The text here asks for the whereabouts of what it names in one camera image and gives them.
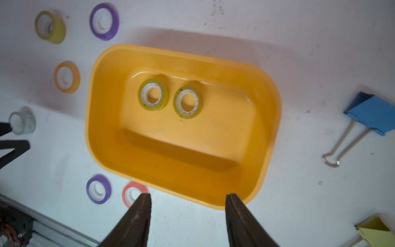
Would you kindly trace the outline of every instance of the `tape roll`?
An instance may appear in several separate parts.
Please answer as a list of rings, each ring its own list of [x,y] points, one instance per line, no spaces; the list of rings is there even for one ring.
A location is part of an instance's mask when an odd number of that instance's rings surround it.
[[[63,62],[56,67],[53,80],[60,91],[72,94],[79,87],[78,68],[72,63]]]
[[[8,122],[16,135],[31,134],[36,130],[36,119],[28,111],[15,111],[10,114]]]
[[[90,13],[89,24],[96,37],[101,40],[110,40],[118,32],[118,14],[111,5],[98,4]]]
[[[182,99],[187,94],[192,95],[195,99],[195,106],[190,111],[187,111],[182,107]],[[199,115],[201,112],[201,109],[203,108],[203,98],[193,87],[183,86],[175,93],[173,106],[178,116],[185,119],[191,119]]]
[[[92,202],[96,204],[105,203],[111,197],[110,182],[103,175],[91,178],[87,183],[87,194]]]
[[[154,88],[159,90],[159,98],[156,102],[152,103],[149,100],[149,92]],[[148,79],[140,85],[138,98],[141,106],[144,107],[144,109],[149,111],[160,111],[169,102],[169,90],[160,81],[156,79]]]
[[[53,44],[60,44],[66,36],[66,27],[59,17],[48,11],[41,11],[34,22],[37,35]]]
[[[129,183],[122,191],[122,200],[127,208],[130,208],[130,206],[136,201],[132,196],[133,191],[140,192],[141,194],[148,193],[146,186],[136,182]]]

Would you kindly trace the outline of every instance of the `purple tape roll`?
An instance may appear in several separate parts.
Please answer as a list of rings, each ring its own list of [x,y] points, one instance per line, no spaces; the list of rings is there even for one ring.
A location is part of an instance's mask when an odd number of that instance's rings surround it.
[[[111,5],[98,4],[90,13],[89,24],[96,37],[102,40],[110,40],[118,32],[118,14]]]
[[[105,193],[98,192],[95,184],[101,183],[104,186]],[[105,203],[111,196],[111,185],[106,177],[97,175],[87,182],[87,194],[89,199],[96,204]]]

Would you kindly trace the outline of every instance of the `green tape roll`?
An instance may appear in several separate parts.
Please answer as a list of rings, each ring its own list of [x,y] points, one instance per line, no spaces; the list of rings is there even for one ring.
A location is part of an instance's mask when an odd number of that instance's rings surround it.
[[[185,111],[182,108],[182,99],[187,95],[191,94],[195,98],[195,106],[191,111]],[[203,108],[203,98],[198,93],[196,89],[190,86],[183,86],[174,95],[174,102],[173,102],[174,110],[178,116],[191,119],[199,115]]]
[[[151,103],[148,100],[148,94],[151,89],[157,88],[159,90],[160,96],[155,103]],[[156,79],[145,80],[139,87],[138,98],[141,106],[149,111],[160,111],[169,102],[169,90],[167,87]]]
[[[53,44],[60,44],[66,36],[66,27],[57,16],[48,11],[41,11],[34,22],[37,35]]]

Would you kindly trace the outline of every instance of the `yellow plastic bin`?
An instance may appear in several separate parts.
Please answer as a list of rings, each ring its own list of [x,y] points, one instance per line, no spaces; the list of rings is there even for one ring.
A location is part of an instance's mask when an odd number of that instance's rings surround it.
[[[163,109],[142,107],[147,79],[166,86]],[[193,87],[203,101],[191,119],[174,96]],[[224,210],[226,194],[250,202],[262,186],[280,123],[276,85],[259,68],[134,45],[105,50],[90,78],[85,135],[105,170],[186,200]]]

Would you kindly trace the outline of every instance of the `yellow tape roll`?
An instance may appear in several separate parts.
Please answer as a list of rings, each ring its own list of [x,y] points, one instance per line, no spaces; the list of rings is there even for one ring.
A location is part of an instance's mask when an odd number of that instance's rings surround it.
[[[187,95],[190,94],[195,99],[195,105],[191,107],[191,109],[184,109],[182,99]],[[174,95],[174,102],[173,102],[174,110],[178,116],[191,119],[199,115],[203,108],[203,98],[198,93],[198,91],[190,86],[183,86]]]
[[[56,67],[53,80],[60,91],[72,94],[79,87],[78,68],[74,64],[63,62]]]
[[[60,44],[66,36],[66,27],[57,16],[48,11],[41,11],[34,22],[37,35],[54,44]]]
[[[151,89],[159,90],[159,99],[156,102],[150,102],[149,92]],[[169,90],[167,87],[157,79],[147,79],[139,87],[138,98],[141,106],[149,111],[160,111],[169,102]]]

